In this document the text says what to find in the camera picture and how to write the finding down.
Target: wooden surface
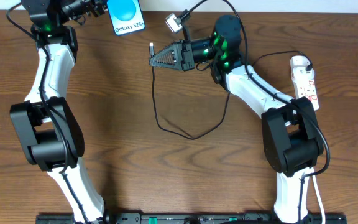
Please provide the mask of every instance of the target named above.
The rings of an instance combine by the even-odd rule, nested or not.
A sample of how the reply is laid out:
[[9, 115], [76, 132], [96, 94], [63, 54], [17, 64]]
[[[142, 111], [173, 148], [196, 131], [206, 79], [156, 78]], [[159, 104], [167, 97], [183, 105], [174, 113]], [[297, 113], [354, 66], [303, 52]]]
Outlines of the wooden surface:
[[[9, 117], [23, 102], [38, 66], [34, 43], [0, 11], [0, 223], [33, 223], [39, 213], [71, 212], [57, 184], [27, 163]], [[151, 99], [149, 42], [156, 51], [175, 35], [166, 12], [145, 12], [147, 29], [117, 37], [108, 16], [76, 29], [80, 50], [67, 101], [85, 136], [85, 162], [109, 208], [143, 212], [244, 212], [270, 210], [275, 172], [262, 149], [260, 120], [232, 96], [222, 126], [189, 141], [157, 127]], [[220, 13], [194, 13], [193, 37], [210, 34]], [[13, 18], [24, 27], [26, 12]], [[331, 165], [318, 177], [327, 212], [358, 223], [358, 15], [241, 14], [250, 61], [280, 50], [302, 50], [314, 63], [319, 125], [331, 146]], [[293, 94], [290, 55], [266, 58], [256, 70], [279, 90]], [[226, 93], [209, 72], [157, 69], [158, 113], [191, 134], [215, 125]], [[321, 156], [317, 169], [325, 162]], [[308, 208], [319, 212], [310, 185]]]

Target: wooden table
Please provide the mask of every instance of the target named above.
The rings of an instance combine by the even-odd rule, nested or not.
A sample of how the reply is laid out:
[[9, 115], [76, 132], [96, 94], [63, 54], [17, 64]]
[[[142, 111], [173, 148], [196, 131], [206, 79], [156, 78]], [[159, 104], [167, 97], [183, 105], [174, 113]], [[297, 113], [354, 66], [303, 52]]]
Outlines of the wooden table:
[[[39, 213], [70, 213], [57, 184], [27, 163], [9, 117], [23, 102], [38, 66], [34, 43], [0, 11], [0, 223], [33, 223]], [[85, 136], [85, 162], [110, 209], [150, 212], [244, 212], [270, 210], [276, 176], [262, 149], [260, 119], [231, 96], [223, 124], [189, 141], [165, 133], [154, 120], [149, 42], [156, 51], [181, 34], [164, 24], [167, 12], [145, 12], [147, 29], [117, 37], [108, 16], [76, 29], [80, 50], [67, 101]], [[194, 38], [211, 33], [222, 13], [194, 13]], [[14, 20], [29, 28], [25, 11]], [[331, 146], [331, 165], [318, 177], [327, 212], [358, 223], [358, 15], [242, 13], [250, 61], [262, 54], [302, 50], [313, 60], [319, 125]], [[259, 74], [293, 95], [291, 55], [263, 59]], [[215, 125], [226, 92], [209, 72], [156, 69], [161, 123], [193, 135]], [[319, 158], [317, 169], [325, 162]], [[313, 187], [308, 208], [319, 212]]]

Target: blue circle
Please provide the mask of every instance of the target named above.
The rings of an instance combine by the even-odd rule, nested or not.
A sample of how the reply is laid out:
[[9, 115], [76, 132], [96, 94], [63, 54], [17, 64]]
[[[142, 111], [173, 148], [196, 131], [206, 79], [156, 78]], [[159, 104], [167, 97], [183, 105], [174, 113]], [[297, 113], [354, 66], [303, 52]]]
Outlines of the blue circle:
[[121, 21], [129, 21], [136, 15], [136, 6], [133, 0], [110, 0], [113, 1], [112, 13]]

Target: white power strip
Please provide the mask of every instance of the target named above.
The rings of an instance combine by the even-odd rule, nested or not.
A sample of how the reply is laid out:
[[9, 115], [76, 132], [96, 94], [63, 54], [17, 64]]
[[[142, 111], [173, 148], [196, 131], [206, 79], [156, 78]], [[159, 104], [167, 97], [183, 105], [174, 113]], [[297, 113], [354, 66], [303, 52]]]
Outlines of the white power strip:
[[295, 89], [296, 98], [306, 97], [313, 104], [314, 110], [319, 109], [316, 85], [314, 82], [314, 69], [306, 71], [310, 64], [304, 56], [294, 56], [290, 60], [291, 79]]

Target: white wall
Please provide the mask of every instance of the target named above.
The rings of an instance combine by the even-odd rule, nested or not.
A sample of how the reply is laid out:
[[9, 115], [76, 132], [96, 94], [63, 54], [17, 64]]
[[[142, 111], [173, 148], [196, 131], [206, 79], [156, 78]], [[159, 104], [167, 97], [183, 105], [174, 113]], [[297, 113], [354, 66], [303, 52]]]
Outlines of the white wall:
[[[199, 0], [140, 0], [144, 11], [183, 11]], [[19, 0], [0, 0], [0, 9], [8, 9]], [[349, 12], [358, 13], [358, 0], [230, 0], [244, 12]], [[221, 0], [209, 0], [197, 11], [230, 11]]]

